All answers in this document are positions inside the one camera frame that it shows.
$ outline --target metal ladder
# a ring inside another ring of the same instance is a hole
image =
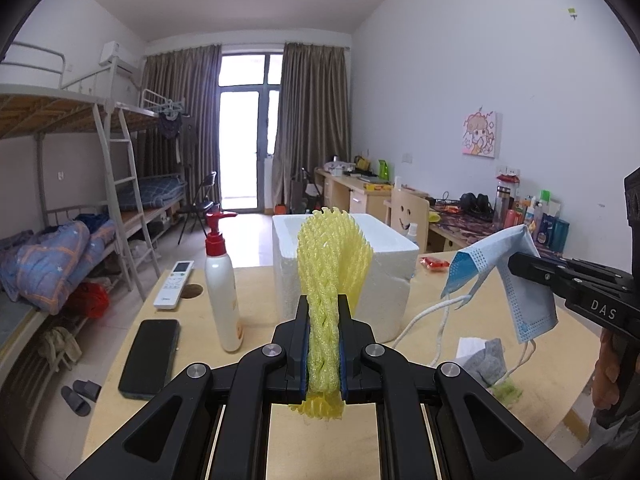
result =
[[[129,134],[129,129],[127,127],[127,121],[124,117],[124,111],[122,108],[118,110],[118,118],[120,120],[120,127],[122,129],[122,139],[112,139],[111,138],[111,115],[114,110],[114,106],[112,102],[107,102],[104,107],[106,111],[106,115],[104,118],[104,124],[100,119],[100,110],[98,109],[98,105],[94,104],[93,112],[94,112],[94,121],[95,126],[98,131],[98,136],[100,137],[100,145],[102,146],[102,156],[104,158],[104,169],[106,172],[106,190],[107,190],[107,202],[109,204],[109,216],[116,223],[116,251],[118,253],[118,259],[120,261],[120,268],[122,270],[123,276],[127,282],[127,286],[129,290],[132,290],[131,287],[131,279],[136,284],[136,288],[142,300],[146,300],[146,292],[142,287],[142,283],[140,282],[140,277],[138,275],[138,266],[140,263],[144,261],[146,257],[151,256],[151,260],[156,271],[156,276],[160,278],[161,271],[158,266],[158,258],[156,257],[156,252],[154,251],[153,244],[151,242],[151,236],[149,235],[149,230],[146,228],[145,221],[145,212],[142,208],[142,199],[140,198],[140,187],[138,186],[138,175],[136,173],[136,161],[133,153],[133,143],[131,142],[131,136]],[[113,177],[113,166],[111,164],[111,144],[112,143],[124,143],[127,145],[127,158],[129,159],[129,176],[125,178],[121,178],[119,180],[115,180]],[[127,241],[127,232],[124,228],[124,223],[122,221],[122,215],[120,213],[120,205],[118,203],[118,194],[116,192],[116,186],[121,184],[126,184],[131,182],[133,185],[134,195],[136,197],[136,206],[137,213],[130,220],[140,221],[140,228],[145,236],[146,243],[146,251],[145,253],[135,261],[133,259],[133,255],[131,254],[131,249],[129,247],[129,243]]]

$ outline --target poster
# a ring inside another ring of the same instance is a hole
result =
[[[462,153],[495,158],[495,112],[482,113],[480,108],[466,118],[462,137]]]

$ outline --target black phone case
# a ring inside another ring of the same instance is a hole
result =
[[[145,319],[127,356],[118,390],[127,399],[149,400],[171,379],[180,333],[177,319]]]

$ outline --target white styrofoam box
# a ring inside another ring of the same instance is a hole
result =
[[[400,322],[409,298],[409,282],[414,276],[418,247],[367,214],[353,214],[364,237],[373,248],[373,258],[354,318],[368,323],[378,342],[392,341],[400,332]],[[273,217],[273,267],[276,304],[282,321],[294,319],[300,298],[298,275],[298,232],[308,215]]]

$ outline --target red package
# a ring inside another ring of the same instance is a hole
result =
[[[420,263],[429,270],[436,270],[437,272],[444,272],[449,268],[449,262],[441,260],[433,256],[425,256],[420,258]]]
[[[80,283],[69,295],[65,309],[74,314],[98,319],[109,307],[109,295],[105,288],[97,283]]]

